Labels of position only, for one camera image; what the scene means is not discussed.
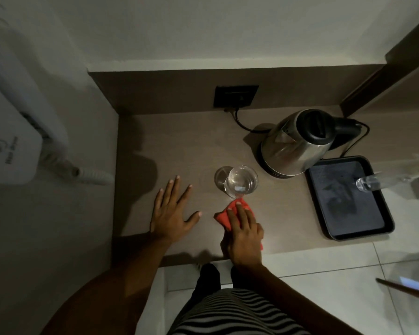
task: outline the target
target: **kettle power cord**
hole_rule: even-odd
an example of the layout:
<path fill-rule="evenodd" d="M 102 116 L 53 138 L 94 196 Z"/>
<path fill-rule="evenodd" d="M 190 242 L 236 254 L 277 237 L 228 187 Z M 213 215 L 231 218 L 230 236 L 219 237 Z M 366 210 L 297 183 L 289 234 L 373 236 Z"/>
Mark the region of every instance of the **kettle power cord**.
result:
<path fill-rule="evenodd" d="M 364 133 L 361 137 L 359 137 L 358 140 L 355 141 L 351 146 L 349 146 L 348 148 L 346 148 L 346 150 L 341 153 L 340 157 L 345 157 L 346 153 L 349 152 L 349 150 L 353 146 L 355 146 L 358 142 L 360 142 L 365 136 L 367 136 L 369 134 L 369 132 L 370 132 L 371 129 L 370 129 L 370 127 L 366 123 L 363 123 L 363 122 L 360 122 L 360 121 L 357 121 L 357 123 L 360 124 L 362 127 L 365 127 L 366 128 L 366 133 Z"/>
<path fill-rule="evenodd" d="M 250 129 L 250 128 L 245 127 L 242 123 L 240 123 L 240 121 L 237 117 L 238 111 L 239 111 L 239 108 L 236 108 L 235 109 L 235 121 L 239 125 L 239 127 L 243 128 L 243 129 L 245 129 L 245 130 L 247 130 L 251 133 L 254 133 L 254 134 L 265 134 L 265 133 L 268 133 L 271 130 L 271 129 Z"/>

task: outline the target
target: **black wall socket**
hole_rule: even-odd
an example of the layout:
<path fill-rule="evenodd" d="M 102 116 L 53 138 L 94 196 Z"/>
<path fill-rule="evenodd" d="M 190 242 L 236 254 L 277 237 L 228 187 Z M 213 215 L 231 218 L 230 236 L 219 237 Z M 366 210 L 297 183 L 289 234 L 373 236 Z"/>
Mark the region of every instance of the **black wall socket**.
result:
<path fill-rule="evenodd" d="M 259 86 L 216 87 L 214 108 L 242 108 L 251 105 Z"/>

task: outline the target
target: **stainless steel kettle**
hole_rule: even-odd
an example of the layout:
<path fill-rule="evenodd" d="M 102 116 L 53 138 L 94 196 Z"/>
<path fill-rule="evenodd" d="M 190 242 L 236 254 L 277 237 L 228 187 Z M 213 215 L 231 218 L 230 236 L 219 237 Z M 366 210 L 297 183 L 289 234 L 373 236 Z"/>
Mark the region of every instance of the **stainless steel kettle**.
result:
<path fill-rule="evenodd" d="M 312 167 L 324 153 L 351 141 L 362 130 L 353 119 L 319 109 L 296 112 L 278 123 L 262 141 L 259 159 L 273 176 L 289 178 Z"/>

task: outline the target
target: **hand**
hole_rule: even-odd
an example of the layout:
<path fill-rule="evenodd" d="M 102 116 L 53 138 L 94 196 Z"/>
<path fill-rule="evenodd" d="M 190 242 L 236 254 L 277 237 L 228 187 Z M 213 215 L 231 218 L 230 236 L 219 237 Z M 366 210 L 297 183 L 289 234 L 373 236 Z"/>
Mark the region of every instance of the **hand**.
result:
<path fill-rule="evenodd" d="M 264 238 L 264 230 L 256 223 L 253 213 L 244 209 L 240 202 L 236 208 L 239 219 L 232 209 L 227 211 L 231 225 L 231 238 L 227 246 L 230 259 L 235 266 L 240 267 L 262 265 L 261 240 Z"/>
<path fill-rule="evenodd" d="M 188 202 L 192 187 L 190 184 L 178 198 L 180 176 L 177 176 L 175 181 L 169 180 L 165 191 L 163 189 L 158 191 L 151 219 L 151 234 L 154 237 L 173 243 L 185 236 L 199 222 L 202 215 L 200 211 L 192 214 L 186 222 L 183 221 L 183 209 Z"/>

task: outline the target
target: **red cloth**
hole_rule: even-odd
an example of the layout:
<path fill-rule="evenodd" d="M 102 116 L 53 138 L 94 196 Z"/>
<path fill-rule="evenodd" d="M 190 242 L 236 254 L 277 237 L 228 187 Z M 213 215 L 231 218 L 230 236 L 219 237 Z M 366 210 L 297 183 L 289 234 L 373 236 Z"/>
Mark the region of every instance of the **red cloth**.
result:
<path fill-rule="evenodd" d="M 237 216 L 236 202 L 240 202 L 244 209 L 250 210 L 251 213 L 255 215 L 253 211 L 251 210 L 250 206 L 248 205 L 248 203 L 246 203 L 243 198 L 235 199 L 234 201 L 230 202 L 230 204 L 223 210 L 223 212 L 219 213 L 217 216 L 214 217 L 216 221 L 219 222 L 221 225 L 223 225 L 225 229 L 228 231 L 231 231 L 231 224 L 230 224 L 230 219 L 228 218 L 228 213 L 226 211 L 228 210 L 228 208 L 231 208 L 233 210 L 233 213 L 235 213 L 235 215 Z"/>

